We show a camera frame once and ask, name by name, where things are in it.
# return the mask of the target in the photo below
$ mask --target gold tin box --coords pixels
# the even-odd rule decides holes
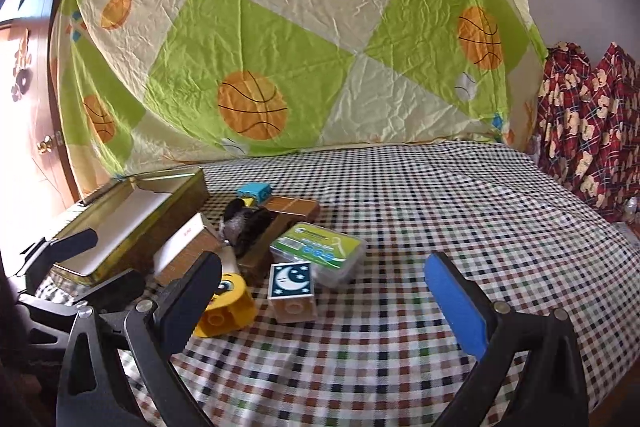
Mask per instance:
[[[92,228],[98,245],[53,272],[64,279],[92,286],[127,268],[146,274],[153,256],[209,197],[199,167],[131,176],[91,203],[55,237]]]

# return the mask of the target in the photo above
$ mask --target black plush toy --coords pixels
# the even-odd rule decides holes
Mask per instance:
[[[236,257],[240,259],[273,219],[273,212],[266,208],[245,206],[244,201],[236,198],[220,217],[220,237],[234,248]]]

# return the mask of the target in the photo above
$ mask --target yellow toy block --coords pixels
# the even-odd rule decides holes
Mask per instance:
[[[258,310],[254,298],[237,273],[225,273],[193,334],[207,338],[241,330],[251,324]]]

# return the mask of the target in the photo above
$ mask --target door knob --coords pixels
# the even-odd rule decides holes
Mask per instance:
[[[47,136],[44,137],[44,140],[37,143],[36,148],[40,154],[51,152],[53,150],[53,138],[47,134]]]

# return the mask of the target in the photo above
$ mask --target green label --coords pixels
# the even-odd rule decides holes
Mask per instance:
[[[362,241],[331,230],[298,223],[271,245],[273,248],[327,268],[340,269]]]

